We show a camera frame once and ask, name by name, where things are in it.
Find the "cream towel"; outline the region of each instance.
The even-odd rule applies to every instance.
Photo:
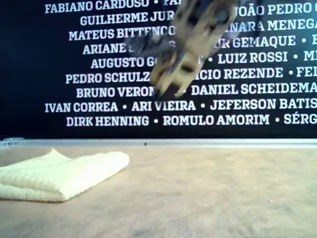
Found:
[[[70,159],[51,149],[46,155],[0,167],[0,198],[66,201],[128,164],[129,157],[122,152]]]

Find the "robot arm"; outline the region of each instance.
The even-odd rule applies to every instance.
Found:
[[[172,100],[183,95],[203,67],[199,58],[206,60],[222,48],[216,48],[221,37],[232,40],[238,34],[225,33],[235,20],[235,7],[246,0],[182,0],[171,25],[176,35],[169,43],[166,36],[153,33],[128,39],[126,44],[138,57],[158,58],[150,76],[158,99]]]

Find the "black backdrop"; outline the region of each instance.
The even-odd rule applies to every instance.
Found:
[[[305,77],[305,71],[298,74],[297,67],[313,67],[316,65],[317,48],[314,45],[314,32],[317,32],[317,17],[315,3],[301,1],[295,5],[284,5],[287,1],[267,0],[264,1],[265,14],[262,19],[264,30],[261,32],[260,41],[267,39],[271,41],[271,46],[261,45],[258,47],[239,47],[239,42],[244,39],[244,44],[248,37],[252,37],[252,32],[242,31],[235,45],[222,49],[212,57],[212,61],[207,61],[199,79],[193,82],[193,87],[189,87],[184,97],[180,100],[191,102],[191,111],[158,111],[150,95],[141,97],[121,97],[119,91],[127,87],[148,87],[148,82],[101,82],[85,84],[66,84],[66,74],[104,74],[115,75],[116,72],[140,72],[140,79],[143,72],[151,71],[150,66],[143,67],[106,67],[101,69],[91,68],[94,59],[113,59],[130,57],[127,53],[108,53],[83,55],[84,47],[92,44],[122,43],[123,38],[117,38],[117,28],[133,27],[154,27],[166,26],[167,21],[157,22],[135,22],[123,24],[104,24],[81,26],[82,16],[137,13],[147,12],[148,18],[154,11],[162,11],[162,5],[154,0],[144,0],[149,3],[147,7],[121,8],[91,10],[67,13],[45,14],[45,4],[58,3],[52,0],[45,0],[44,3],[38,1],[6,1],[1,11],[3,21],[1,23],[1,95],[0,95],[0,137],[24,137],[24,138],[315,138],[316,137],[316,73],[312,68],[312,74]],[[176,10],[176,5],[165,6],[164,10]],[[295,13],[295,10],[303,7],[306,12]],[[291,14],[280,14],[282,10],[290,10]],[[236,22],[255,21],[255,16],[239,16]],[[289,24],[298,24],[297,29],[292,29]],[[70,31],[86,31],[107,29],[114,31],[113,39],[105,40],[69,40]],[[283,46],[273,42],[278,37],[289,36],[290,42]],[[284,61],[279,62],[278,57],[273,61],[250,62],[250,53],[253,57],[265,57],[268,52],[286,52]],[[247,63],[226,63],[220,64],[219,54],[223,56],[229,53],[245,53]],[[282,68],[283,77],[259,77],[224,79],[225,71],[235,69],[246,71],[247,68]],[[219,70],[220,79],[206,79],[206,70]],[[244,91],[248,85],[270,83],[271,93],[250,94]],[[277,93],[276,83],[284,83],[283,87],[293,87],[292,93]],[[237,94],[230,95],[196,95],[197,89],[202,89],[203,85],[232,84]],[[307,86],[304,92],[300,87]],[[115,97],[98,98],[77,98],[78,88],[112,88]],[[288,102],[285,108],[280,102]],[[251,109],[240,110],[228,107],[227,110],[211,110],[215,100],[236,100],[237,103],[249,103],[253,100],[255,106]],[[133,111],[139,102],[149,102],[152,104],[150,111]],[[115,103],[117,112],[74,112],[74,104],[77,103],[109,102]],[[53,109],[54,103],[68,103],[70,111],[66,112],[46,112],[46,109]],[[201,115],[202,124],[208,118],[209,123],[197,124],[195,119],[190,119],[189,115]],[[143,125],[113,125],[111,120],[127,119],[127,116],[148,117]],[[93,117],[92,126],[67,126],[67,118],[71,117]],[[107,124],[96,126],[95,117],[107,117]]]

